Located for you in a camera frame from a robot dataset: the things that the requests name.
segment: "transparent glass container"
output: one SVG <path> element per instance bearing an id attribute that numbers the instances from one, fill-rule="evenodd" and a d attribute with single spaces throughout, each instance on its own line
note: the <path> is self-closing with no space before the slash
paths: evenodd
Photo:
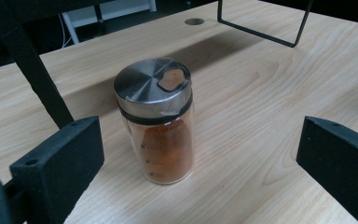
<path id="1" fill-rule="evenodd" d="M 188 69 L 168 58 L 134 63 L 117 75 L 115 92 L 145 177 L 158 184 L 185 178 L 194 163 Z"/>

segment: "dark background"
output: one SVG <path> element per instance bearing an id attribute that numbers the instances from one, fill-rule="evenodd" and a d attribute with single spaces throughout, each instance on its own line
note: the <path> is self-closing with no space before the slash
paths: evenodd
<path id="1" fill-rule="evenodd" d="M 192 7 L 199 7 L 204 4 L 211 3 L 215 0 L 156 0 L 158 12 L 143 12 L 135 15 L 129 15 L 119 19 L 112 19 L 106 21 L 108 33 L 115 30 L 109 30 L 109 24 L 114 24 L 112 27 L 117 27 L 118 24 L 124 29 L 145 21 L 161 18 L 173 13 L 187 10 Z M 295 7 L 304 9 L 308 0 L 264 0 L 266 2 L 279 4 L 287 7 Z M 358 0 L 314 0 L 311 9 L 312 12 L 324 14 L 332 17 L 341 18 L 349 21 L 358 22 Z M 41 21 L 33 21 L 25 24 L 24 29 L 27 31 L 29 37 L 34 42 L 34 46 L 39 54 L 60 49 L 63 42 L 62 25 L 58 16 L 43 19 Z M 69 34 L 63 25 L 65 36 Z M 87 40 L 98 35 L 96 25 L 88 25 L 79 27 L 76 32 L 81 40 Z M 8 55 L 5 47 L 0 42 L 0 66 L 13 63 L 13 60 Z"/>

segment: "silver lid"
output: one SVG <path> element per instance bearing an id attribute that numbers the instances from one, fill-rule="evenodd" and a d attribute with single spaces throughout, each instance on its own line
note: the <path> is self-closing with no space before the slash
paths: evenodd
<path id="1" fill-rule="evenodd" d="M 190 72 L 169 58 L 129 65 L 118 73 L 114 87 L 121 110 L 142 119 L 177 116 L 192 99 Z"/>

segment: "light wood tabletop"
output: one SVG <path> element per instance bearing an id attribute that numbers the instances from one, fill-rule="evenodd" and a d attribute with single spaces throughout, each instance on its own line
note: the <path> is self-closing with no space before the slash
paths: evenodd
<path id="1" fill-rule="evenodd" d="M 286 24 L 299 25 L 296 10 L 226 2 L 226 20 L 296 36 Z M 41 56 L 74 118 L 101 120 L 104 165 L 66 223 L 357 223 L 296 152 L 305 116 L 358 132 L 358 23 L 310 13 L 291 49 L 218 23 L 216 11 L 212 3 Z M 195 166 L 169 186 L 142 176 L 113 90 L 121 69 L 157 57 L 184 63 L 194 91 Z M 2 182 L 57 131 L 17 65 L 0 67 Z"/>

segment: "glass jar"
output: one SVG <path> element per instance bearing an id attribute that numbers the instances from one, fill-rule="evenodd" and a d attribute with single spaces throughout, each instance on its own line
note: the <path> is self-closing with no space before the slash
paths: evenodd
<path id="1" fill-rule="evenodd" d="M 159 184 L 185 178 L 194 163 L 188 69 L 168 58 L 144 60 L 124 68 L 114 86 L 143 174 Z"/>

